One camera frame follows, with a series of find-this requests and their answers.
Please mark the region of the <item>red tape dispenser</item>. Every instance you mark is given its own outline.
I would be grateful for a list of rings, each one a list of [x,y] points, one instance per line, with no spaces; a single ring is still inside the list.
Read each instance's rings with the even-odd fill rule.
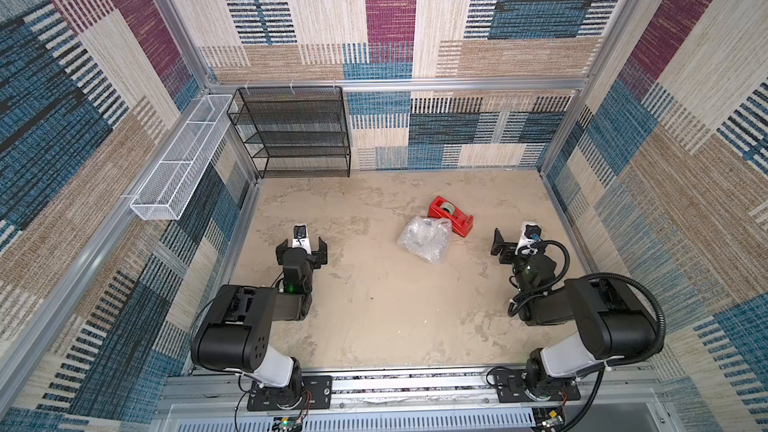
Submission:
[[[465,238],[472,230],[474,217],[464,213],[452,202],[437,196],[429,205],[428,216],[435,219],[448,219],[455,234]]]

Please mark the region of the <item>clear bubble wrap sheet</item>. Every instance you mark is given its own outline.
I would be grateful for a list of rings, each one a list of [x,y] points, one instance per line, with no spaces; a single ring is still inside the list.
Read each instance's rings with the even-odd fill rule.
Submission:
[[[443,262],[453,234],[449,219],[413,217],[397,244],[431,264]]]

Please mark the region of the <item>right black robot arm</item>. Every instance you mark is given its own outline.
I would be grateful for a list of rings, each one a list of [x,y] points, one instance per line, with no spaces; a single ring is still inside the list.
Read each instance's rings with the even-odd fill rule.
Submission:
[[[523,367],[493,367],[486,381],[502,403],[578,398],[576,381],[609,367],[644,362],[661,352],[666,317],[660,302],[640,282],[614,273],[569,279],[570,254],[526,223],[515,242],[494,233],[490,250],[512,269],[516,294],[507,314],[525,325],[572,322],[574,334],[532,351]]]

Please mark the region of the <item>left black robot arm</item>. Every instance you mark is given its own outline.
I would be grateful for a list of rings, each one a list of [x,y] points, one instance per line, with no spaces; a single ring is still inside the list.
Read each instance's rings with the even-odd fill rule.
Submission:
[[[328,263],[328,245],[305,247],[299,239],[276,247],[282,285],[225,284],[210,301],[190,345],[194,365],[250,381],[243,389],[250,411],[308,409],[312,385],[300,361],[270,344],[277,321],[304,320],[310,311],[313,273]]]

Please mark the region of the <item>clear adhesive tape roll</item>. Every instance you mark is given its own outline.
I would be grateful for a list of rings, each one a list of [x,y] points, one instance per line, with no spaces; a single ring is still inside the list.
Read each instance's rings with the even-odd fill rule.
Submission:
[[[450,202],[443,202],[439,208],[448,215],[454,216],[456,214],[456,207]]]

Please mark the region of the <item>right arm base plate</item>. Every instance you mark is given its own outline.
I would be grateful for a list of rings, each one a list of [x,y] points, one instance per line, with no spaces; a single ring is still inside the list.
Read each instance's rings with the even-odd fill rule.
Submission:
[[[579,400],[581,392],[574,379],[536,377],[523,368],[496,366],[485,375],[500,403],[533,403]]]

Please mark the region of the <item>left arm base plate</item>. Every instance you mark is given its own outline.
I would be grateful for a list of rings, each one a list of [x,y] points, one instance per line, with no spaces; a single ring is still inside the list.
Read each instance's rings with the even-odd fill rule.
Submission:
[[[288,386],[268,387],[253,381],[247,396],[249,412],[296,411],[330,408],[333,378],[330,375],[303,376]]]

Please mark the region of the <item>aluminium mounting rail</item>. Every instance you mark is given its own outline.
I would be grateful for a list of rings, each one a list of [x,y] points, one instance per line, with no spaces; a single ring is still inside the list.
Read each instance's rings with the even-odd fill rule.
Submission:
[[[426,405],[491,405],[531,403],[524,392],[523,367],[450,366],[378,369],[309,369],[303,373],[311,398],[326,403],[330,411],[365,407],[416,407]],[[197,371],[170,378],[160,394],[158,416],[222,410],[244,405],[241,397],[250,386],[231,374]]]

